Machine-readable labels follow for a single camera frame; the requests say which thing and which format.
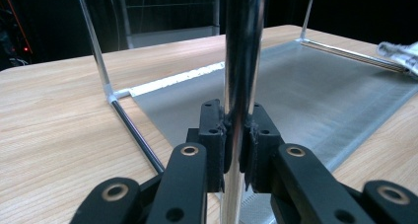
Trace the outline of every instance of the metal frame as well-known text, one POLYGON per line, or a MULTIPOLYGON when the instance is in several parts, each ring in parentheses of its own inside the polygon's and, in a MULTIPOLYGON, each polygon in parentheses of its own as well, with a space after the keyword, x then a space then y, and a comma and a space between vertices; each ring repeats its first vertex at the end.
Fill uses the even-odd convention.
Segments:
MULTIPOLYGON (((85 0, 79 0, 79 3, 89 30, 92 51, 101 76, 106 99, 121 117, 157 173, 160 174, 165 168, 118 102, 119 98, 130 95, 130 89, 114 91, 111 87, 86 2, 85 0)), ((401 65, 307 39, 306 30, 312 3, 313 0, 310 0, 301 36, 297 39, 301 44, 372 63, 390 70, 405 72, 401 65)), ((254 91, 260 53, 259 45, 263 28, 263 5, 264 0, 228 0, 227 17, 231 19, 234 18, 234 21, 227 21, 224 113, 225 124, 228 127, 229 132, 227 135, 226 151, 228 151, 230 156, 226 158, 229 166, 227 166, 227 173, 225 175, 226 193, 222 197, 222 223, 239 223, 243 192, 242 187, 244 186, 243 175, 240 172, 239 159, 244 126, 247 119, 252 116, 254 105, 254 91)), ((214 23, 219 23, 219 16, 214 16, 214 23)))

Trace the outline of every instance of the gray surface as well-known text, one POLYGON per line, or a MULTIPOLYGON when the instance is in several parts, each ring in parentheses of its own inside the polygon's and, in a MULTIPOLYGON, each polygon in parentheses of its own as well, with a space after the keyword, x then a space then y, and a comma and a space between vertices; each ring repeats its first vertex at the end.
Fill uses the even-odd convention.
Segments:
MULTIPOLYGON (((218 70, 134 100, 177 145, 198 126, 200 105, 223 99, 223 87, 218 70)), ((262 51, 256 101, 286 142, 309 147, 332 171, 417 90, 416 81, 399 73, 292 41, 262 51)), ((272 219, 268 195, 245 194, 243 223, 272 219)))

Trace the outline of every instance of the black mount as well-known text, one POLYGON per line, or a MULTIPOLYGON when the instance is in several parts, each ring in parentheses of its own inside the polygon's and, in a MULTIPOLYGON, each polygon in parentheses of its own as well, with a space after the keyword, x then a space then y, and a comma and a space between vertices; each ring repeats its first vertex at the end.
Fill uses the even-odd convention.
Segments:
MULTIPOLYGON (((373 181, 358 192, 339 183, 306 147, 286 144, 267 112, 246 122, 240 170, 254 192, 271 193, 278 223, 416 223, 418 197, 373 181)), ((219 100, 201 107, 199 128, 172 152, 163 174, 139 186, 125 178, 93 189, 71 223, 206 223, 207 192, 224 188, 231 163, 219 100)))

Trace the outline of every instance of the vertical metal pole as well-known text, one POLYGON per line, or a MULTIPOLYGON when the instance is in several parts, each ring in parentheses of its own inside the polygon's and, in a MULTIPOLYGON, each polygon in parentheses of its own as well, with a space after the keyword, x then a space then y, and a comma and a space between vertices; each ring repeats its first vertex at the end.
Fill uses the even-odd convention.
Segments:
POLYGON ((221 0, 213 0, 213 27, 212 27, 212 36, 217 36, 219 34, 220 18, 221 12, 221 0))
POLYGON ((300 36, 301 39, 304 39, 306 37, 306 34, 307 34, 308 21, 310 19, 310 14, 311 14, 311 8, 313 6, 313 1, 314 0, 310 0, 310 3, 308 4, 307 14, 305 15, 304 25, 302 26, 302 32, 301 32, 301 36, 300 36))
POLYGON ((102 57, 101 47, 99 45, 98 38, 96 37, 95 28, 93 27, 92 19, 90 18, 89 9, 87 8, 86 0, 78 0, 83 12, 84 20, 87 25, 87 30, 89 31, 89 37, 91 44, 93 56, 96 60, 96 65, 98 66, 99 74, 101 76, 102 85, 104 87, 104 93, 107 100, 110 102, 113 100, 113 88, 110 85, 110 80, 108 79, 107 71, 105 70, 105 61, 102 57))
POLYGON ((221 223, 239 223, 244 176, 240 173, 244 125, 250 120, 258 70, 265 0, 227 0, 225 67, 225 193, 221 223))
POLYGON ((120 1, 120 7, 122 9, 123 25, 125 27, 125 33, 126 33, 126 42, 128 43, 128 48, 133 49, 134 45, 132 42, 132 32, 131 32, 130 24, 129 24, 129 15, 128 15, 127 7, 126 7, 126 0, 119 0, 119 1, 120 1))

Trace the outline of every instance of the white strip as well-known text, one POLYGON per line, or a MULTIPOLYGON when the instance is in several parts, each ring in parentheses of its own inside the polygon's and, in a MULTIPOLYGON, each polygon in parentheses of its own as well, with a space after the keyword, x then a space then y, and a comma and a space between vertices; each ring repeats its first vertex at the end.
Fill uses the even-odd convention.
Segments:
POLYGON ((143 95, 149 92, 156 91, 158 89, 166 88, 167 86, 180 83, 192 78, 197 78, 205 74, 212 73, 216 70, 225 68, 224 62, 219 62, 216 64, 211 64, 202 68, 194 69, 188 72, 180 73, 171 77, 160 79, 151 83, 143 84, 129 90, 132 97, 143 95))

